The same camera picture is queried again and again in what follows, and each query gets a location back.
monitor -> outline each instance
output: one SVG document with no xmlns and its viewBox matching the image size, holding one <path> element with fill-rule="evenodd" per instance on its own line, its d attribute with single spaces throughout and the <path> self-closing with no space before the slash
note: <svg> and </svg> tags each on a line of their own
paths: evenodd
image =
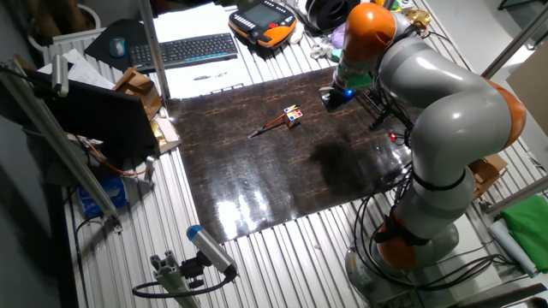
<svg viewBox="0 0 548 308">
<path fill-rule="evenodd" d="M 25 70 L 27 76 L 51 86 L 51 75 Z M 63 130 L 104 142 L 102 152 L 111 158 L 158 154 L 145 109 L 139 98 L 78 81 L 68 82 L 65 98 L 44 98 Z M 21 125 L 32 123 L 15 100 L 6 102 L 10 120 Z"/>
</svg>

wood grain surface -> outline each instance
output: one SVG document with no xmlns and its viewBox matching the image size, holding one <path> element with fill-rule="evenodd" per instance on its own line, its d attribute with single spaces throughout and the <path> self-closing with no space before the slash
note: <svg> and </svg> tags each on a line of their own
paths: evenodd
<svg viewBox="0 0 548 308">
<path fill-rule="evenodd" d="M 325 111 L 318 89 L 332 75 L 327 68 L 168 102 L 200 224 L 215 239 L 231 240 L 364 197 L 410 162 L 410 151 L 389 138 L 403 132 L 398 120 L 390 117 L 369 131 L 377 111 L 359 99 Z M 293 104 L 301 105 L 300 125 L 288 129 L 280 121 L 247 138 Z"/>
</svg>

colorful cube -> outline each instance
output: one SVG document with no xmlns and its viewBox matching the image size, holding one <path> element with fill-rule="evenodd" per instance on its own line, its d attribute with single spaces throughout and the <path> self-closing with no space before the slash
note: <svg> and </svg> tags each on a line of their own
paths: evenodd
<svg viewBox="0 0 548 308">
<path fill-rule="evenodd" d="M 302 113 L 296 107 L 289 107 L 285 110 L 289 110 L 289 112 L 286 112 L 285 116 L 283 117 L 283 121 L 285 122 L 285 125 L 291 128 L 299 122 L 299 118 L 302 117 Z"/>
<path fill-rule="evenodd" d="M 284 109 L 283 112 L 288 113 L 288 112 L 293 111 L 295 109 L 297 109 L 297 107 L 295 107 L 295 105 L 293 105 L 291 107 L 288 107 L 288 108 Z"/>
</svg>

metal grating floor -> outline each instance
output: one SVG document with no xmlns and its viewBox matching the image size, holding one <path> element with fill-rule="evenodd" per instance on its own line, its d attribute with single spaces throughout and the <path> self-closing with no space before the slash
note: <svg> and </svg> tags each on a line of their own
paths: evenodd
<svg viewBox="0 0 548 308">
<path fill-rule="evenodd" d="M 429 9 L 422 0 L 418 7 Z M 235 8 L 227 8 L 227 14 Z M 431 30 L 447 36 L 435 19 Z M 91 31 L 70 35 L 54 41 L 45 52 L 48 63 L 52 55 L 76 48 L 83 50 L 100 34 Z M 241 65 L 249 74 L 244 86 L 302 74 L 335 66 L 325 58 L 310 56 L 315 38 L 306 35 L 298 45 L 284 45 L 263 58 L 251 53 L 236 40 Z M 463 60 L 458 52 L 440 38 L 430 37 L 428 44 L 440 54 L 459 65 Z M 115 82 L 122 72 L 103 62 L 85 56 L 108 80 Z M 156 82 L 155 74 L 151 78 Z M 501 152 L 509 163 L 508 172 L 482 199 L 496 203 L 511 193 L 538 180 L 543 174 L 528 158 L 522 140 Z M 145 166 L 135 166 L 142 170 Z M 194 245 L 186 238 L 190 225 L 198 224 L 184 166 L 179 150 L 162 155 L 155 162 L 152 179 L 144 175 L 127 178 L 125 184 L 130 203 L 120 209 L 123 232 L 115 234 L 103 227 L 104 222 L 84 226 L 70 237 L 74 276 L 80 307 L 177 307 L 174 300 L 140 299 L 131 294 L 137 284 L 154 281 L 149 257 L 173 250 L 179 261 L 192 258 Z M 80 208 L 69 200 L 64 205 L 67 229 L 73 234 L 83 220 Z M 366 225 L 370 234 L 390 210 L 391 193 L 379 194 L 368 205 L 371 220 Z M 274 228 L 241 237 L 223 244 L 238 263 L 241 279 L 214 293 L 200 295 L 203 307 L 365 307 L 360 296 L 350 286 L 344 272 L 344 254 L 352 239 L 352 222 L 359 204 L 342 204 L 286 222 Z M 480 240 L 487 242 L 489 222 L 480 213 L 477 202 L 467 212 L 468 219 Z M 489 245 L 489 253 L 500 253 L 500 247 Z M 507 275 L 513 269 L 497 268 Z M 214 269 L 206 269 L 205 284 L 216 285 L 221 277 Z M 155 287 L 153 292 L 161 292 Z"/>
</svg>

keyboard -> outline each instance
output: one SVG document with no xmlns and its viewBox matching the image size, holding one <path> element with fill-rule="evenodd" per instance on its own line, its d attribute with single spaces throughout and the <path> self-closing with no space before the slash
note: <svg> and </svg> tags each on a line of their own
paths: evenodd
<svg viewBox="0 0 548 308">
<path fill-rule="evenodd" d="M 238 50 L 229 33 L 206 35 L 160 43 L 165 69 L 234 59 Z M 148 45 L 129 48 L 129 61 L 138 72 L 155 70 Z"/>
</svg>

